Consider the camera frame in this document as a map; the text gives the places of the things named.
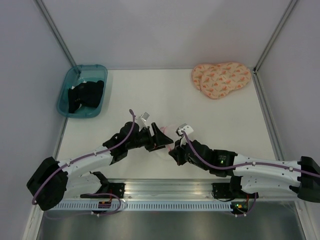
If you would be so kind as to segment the left aluminium frame post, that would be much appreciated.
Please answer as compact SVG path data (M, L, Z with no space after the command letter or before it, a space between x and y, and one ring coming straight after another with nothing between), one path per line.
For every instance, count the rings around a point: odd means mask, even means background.
M46 21L49 29L53 33L53 36L54 36L55 40L57 41L58 45L60 46L61 50L63 51L66 59L69 62L69 64L72 67L75 67L77 65L76 61L74 60L69 48L67 47L66 42L63 39L63 36L61 35L59 29L57 28L57 25L56 25L53 17L51 16L46 4L44 3L43 0L34 0L33 2L38 7L41 15L43 16L43 18Z

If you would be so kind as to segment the teal plastic bin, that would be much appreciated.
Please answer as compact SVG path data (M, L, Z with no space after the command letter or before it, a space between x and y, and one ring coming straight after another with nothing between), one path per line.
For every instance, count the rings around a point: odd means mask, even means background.
M65 75L56 103L66 118L87 119L101 112L108 70L100 64L77 65Z

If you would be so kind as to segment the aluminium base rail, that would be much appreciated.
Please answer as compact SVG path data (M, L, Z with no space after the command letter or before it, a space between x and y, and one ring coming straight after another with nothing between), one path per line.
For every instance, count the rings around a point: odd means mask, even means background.
M104 176L88 175L68 181L68 183L47 183L36 200L57 205L65 199L101 198L109 193L119 198L133 199L203 199L221 200L261 198L267 200L296 199L295 192L284 183L260 184L251 178L252 192L241 190L230 179L178 180L178 179L106 179Z

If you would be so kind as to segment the aluminium frame post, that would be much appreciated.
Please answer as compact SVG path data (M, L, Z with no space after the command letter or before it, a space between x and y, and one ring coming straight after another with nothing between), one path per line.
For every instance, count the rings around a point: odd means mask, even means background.
M282 32L283 28L285 27L286 23L288 22L289 18L291 17L293 11L295 10L299 0L290 0L287 7L285 8L279 22L277 23L274 31L272 32L266 46L264 47L260 57L258 58L257 63L253 67L253 72L256 74L258 70L262 67L266 57L268 56L269 52L271 51L273 45L275 44L277 38L279 37L280 33Z
M49 29L53 33L53 36L54 36L55 40L57 41L58 45L60 46L61 50L63 51L66 59L69 62L69 64L72 67L75 67L77 65L76 61L74 60L69 48L67 47L66 42L63 39L63 36L61 35L59 29L57 28L57 25L56 25L53 17L51 16L46 4L44 3L43 0L34 0L33 2L38 7L41 15L43 16L43 18L46 21Z

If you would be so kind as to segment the black garment in bin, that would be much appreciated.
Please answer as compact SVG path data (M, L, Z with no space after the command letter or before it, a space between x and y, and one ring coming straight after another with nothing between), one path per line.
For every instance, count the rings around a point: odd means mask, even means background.
M68 112L74 114L80 107L96 109L101 102L105 83L102 80L82 82L68 89Z

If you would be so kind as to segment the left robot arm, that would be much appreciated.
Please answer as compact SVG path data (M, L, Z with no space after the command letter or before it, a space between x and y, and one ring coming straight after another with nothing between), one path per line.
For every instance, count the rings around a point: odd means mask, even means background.
M140 127L129 121L90 153L60 161L52 156L44 159L26 184L33 196L31 203L48 211L64 198L116 198L118 194L110 181L98 171L99 168L121 161L127 157L129 150L145 148L153 152L173 142L154 122Z

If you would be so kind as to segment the right aluminium frame post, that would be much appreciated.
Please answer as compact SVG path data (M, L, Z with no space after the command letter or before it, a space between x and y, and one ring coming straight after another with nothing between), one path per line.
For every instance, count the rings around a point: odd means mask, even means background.
M282 32L283 28L285 27L286 23L288 22L289 18L291 17L293 11L295 10L299 0L290 0L287 7L285 8L279 22L277 23L274 31L272 32L266 46L264 47L260 57L258 58L257 63L253 67L253 72L256 74L258 70L262 67L266 57L268 56L269 52L271 51L273 45L275 44L277 38L279 37L280 33Z

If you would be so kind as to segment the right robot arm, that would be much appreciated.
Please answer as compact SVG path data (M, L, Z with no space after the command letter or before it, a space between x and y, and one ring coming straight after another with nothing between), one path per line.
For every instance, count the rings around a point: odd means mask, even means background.
M217 177L229 177L228 192L235 198L243 194L288 193L307 202L320 201L320 166L308 156L298 161L274 162L210 149L197 140L185 144L178 140L168 154L179 166L190 163Z

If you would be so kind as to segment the floral padded laundry bag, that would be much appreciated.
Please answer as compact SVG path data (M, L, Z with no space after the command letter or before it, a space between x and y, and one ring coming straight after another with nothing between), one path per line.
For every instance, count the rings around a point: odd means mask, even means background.
M205 96L218 100L244 88L252 80L252 74L239 62L202 63L191 71L191 80Z

